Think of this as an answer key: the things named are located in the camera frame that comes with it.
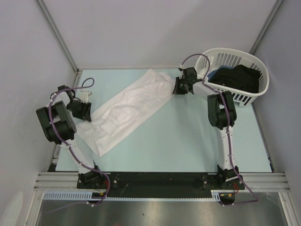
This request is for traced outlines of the white long sleeve shirt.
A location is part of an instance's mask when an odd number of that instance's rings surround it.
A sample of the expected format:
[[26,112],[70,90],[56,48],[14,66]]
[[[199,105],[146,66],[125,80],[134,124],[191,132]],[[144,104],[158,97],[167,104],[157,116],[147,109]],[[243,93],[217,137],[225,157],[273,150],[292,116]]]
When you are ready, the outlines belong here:
[[112,97],[80,122],[77,134],[102,157],[147,121],[172,97],[175,78],[149,69],[142,77]]

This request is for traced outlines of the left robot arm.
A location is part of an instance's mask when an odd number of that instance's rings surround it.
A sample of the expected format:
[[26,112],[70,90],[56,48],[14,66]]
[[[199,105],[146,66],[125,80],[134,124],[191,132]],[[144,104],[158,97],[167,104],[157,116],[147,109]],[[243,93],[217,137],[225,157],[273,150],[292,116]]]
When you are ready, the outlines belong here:
[[91,122],[91,103],[77,98],[75,89],[62,85],[50,95],[46,106],[36,110],[45,137],[66,150],[78,168],[78,189],[105,189],[109,181],[91,157],[77,145],[73,117]]

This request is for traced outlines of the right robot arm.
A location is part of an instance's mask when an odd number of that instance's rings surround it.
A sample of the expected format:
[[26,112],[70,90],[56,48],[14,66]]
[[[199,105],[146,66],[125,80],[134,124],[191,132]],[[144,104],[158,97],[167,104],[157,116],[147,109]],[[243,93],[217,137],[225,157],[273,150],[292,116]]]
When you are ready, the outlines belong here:
[[176,77],[174,95],[189,92],[207,101],[208,120],[215,129],[218,144],[217,176],[214,182],[222,189],[238,190],[239,169],[233,150],[233,127],[237,112],[231,92],[221,92],[210,87],[203,79],[197,78],[195,68],[179,69],[181,77]]

